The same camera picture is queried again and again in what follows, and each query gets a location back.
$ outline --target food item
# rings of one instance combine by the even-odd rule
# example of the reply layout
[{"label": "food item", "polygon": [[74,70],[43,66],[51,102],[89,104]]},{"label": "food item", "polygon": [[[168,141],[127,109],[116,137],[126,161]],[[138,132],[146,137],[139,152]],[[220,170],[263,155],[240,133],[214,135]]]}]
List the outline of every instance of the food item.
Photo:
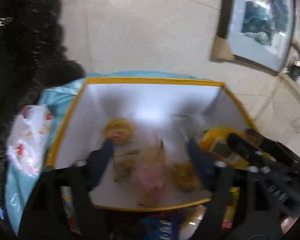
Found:
[{"label": "food item", "polygon": [[114,155],[114,182],[119,182],[131,175],[136,164],[136,158],[140,150],[130,150],[123,155]]},{"label": "food item", "polygon": [[115,144],[129,143],[134,129],[127,118],[112,118],[103,129],[105,139],[113,139]]},{"label": "food item", "polygon": [[199,143],[200,149],[210,151],[215,158],[228,163],[235,169],[246,169],[249,163],[237,153],[233,152],[226,143],[229,133],[237,133],[240,137],[246,138],[246,135],[230,127],[217,127],[210,129]]},{"label": "food item", "polygon": [[148,229],[143,240],[177,240],[180,229],[178,212],[163,211],[145,217],[140,221]]},{"label": "food item", "polygon": [[73,203],[64,198],[62,199],[62,203],[63,203],[63,208],[65,209],[66,212],[67,222],[70,227],[70,230],[77,234],[81,234],[77,223],[77,218],[75,216]]},{"label": "food item", "polygon": [[231,193],[231,201],[227,205],[226,213],[222,223],[222,227],[225,229],[232,228],[232,222],[234,219],[235,211],[237,209],[237,203],[239,200],[240,188],[232,187],[230,188],[230,193]]},{"label": "food item", "polygon": [[191,162],[175,163],[172,168],[172,177],[175,184],[183,190],[191,191],[202,188]]},{"label": "food item", "polygon": [[132,181],[142,189],[138,204],[155,206],[162,198],[167,180],[167,166],[163,141],[158,146],[141,150],[132,173]]}]

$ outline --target black fabric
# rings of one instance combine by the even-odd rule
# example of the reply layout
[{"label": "black fabric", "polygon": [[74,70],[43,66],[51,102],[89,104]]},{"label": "black fabric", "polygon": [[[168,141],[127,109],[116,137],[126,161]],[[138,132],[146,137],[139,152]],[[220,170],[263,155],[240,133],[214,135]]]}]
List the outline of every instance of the black fabric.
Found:
[{"label": "black fabric", "polygon": [[200,182],[206,189],[214,192],[217,181],[214,158],[211,153],[203,152],[194,139],[189,140],[188,153]]},{"label": "black fabric", "polygon": [[[16,114],[45,87],[82,78],[64,56],[60,0],[0,0],[0,207],[4,207],[6,140]],[[9,223],[3,225],[9,230]]]},{"label": "black fabric", "polygon": [[113,153],[113,141],[106,140],[101,149],[90,153],[85,166],[78,167],[74,163],[64,169],[51,170],[51,167],[46,167],[25,206],[18,237],[22,240],[74,239],[61,196],[61,187],[70,187],[82,238],[109,239],[104,212],[93,207],[88,192],[99,184]]},{"label": "black fabric", "polygon": [[229,167],[220,170],[221,174],[218,178],[216,191],[212,200],[208,203],[207,211],[191,240],[214,240],[220,236],[226,206],[231,199],[229,190],[233,185],[235,175],[235,170]]}]

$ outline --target white container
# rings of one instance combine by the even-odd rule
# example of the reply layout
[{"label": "white container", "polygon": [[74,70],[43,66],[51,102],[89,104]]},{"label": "white container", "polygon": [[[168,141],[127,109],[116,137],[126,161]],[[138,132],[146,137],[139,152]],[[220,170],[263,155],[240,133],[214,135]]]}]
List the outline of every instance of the white container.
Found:
[{"label": "white container", "polygon": [[[186,142],[175,115],[193,116],[200,130],[216,126],[244,132],[255,129],[239,100],[222,82],[165,78],[87,78],[66,114],[46,165],[56,169],[85,159],[104,141],[102,130],[111,118],[129,118],[136,125],[134,142],[146,143],[150,133],[160,131],[167,164],[188,161]],[[64,198],[71,198],[68,188]],[[100,184],[92,192],[99,208],[126,211],[159,211],[206,202],[207,190],[190,193],[177,188],[168,178],[165,194],[156,208],[140,208],[141,192],[129,180],[114,182],[110,160]]]}]

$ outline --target tiled floor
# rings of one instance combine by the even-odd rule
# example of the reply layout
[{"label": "tiled floor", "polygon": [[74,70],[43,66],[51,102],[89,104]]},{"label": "tiled floor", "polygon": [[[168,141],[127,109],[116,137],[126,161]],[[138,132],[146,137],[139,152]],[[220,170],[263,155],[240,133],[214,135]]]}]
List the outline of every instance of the tiled floor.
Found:
[{"label": "tiled floor", "polygon": [[67,55],[88,72],[165,71],[224,81],[252,117],[275,77],[210,61],[221,0],[62,0]]},{"label": "tiled floor", "polygon": [[300,156],[300,100],[285,81],[256,125],[264,136],[283,143]]}]

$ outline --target plastic bag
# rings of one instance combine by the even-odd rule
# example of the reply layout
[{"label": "plastic bag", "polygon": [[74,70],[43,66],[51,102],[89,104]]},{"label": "plastic bag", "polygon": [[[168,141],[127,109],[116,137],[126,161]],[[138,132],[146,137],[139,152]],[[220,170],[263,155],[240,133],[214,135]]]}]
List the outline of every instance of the plastic bag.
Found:
[{"label": "plastic bag", "polygon": [[6,210],[18,235],[23,210],[43,166],[52,114],[46,105],[26,106],[16,116],[7,140]]},{"label": "plastic bag", "polygon": [[131,175],[134,183],[142,189],[139,205],[155,206],[162,198],[166,188],[167,166],[162,140],[155,146],[141,150]]},{"label": "plastic bag", "polygon": [[203,188],[191,162],[175,163],[171,171],[175,184],[182,190],[192,191]]},{"label": "plastic bag", "polygon": [[26,106],[17,115],[7,141],[7,155],[19,170],[38,174],[51,122],[52,114],[46,105]]}]

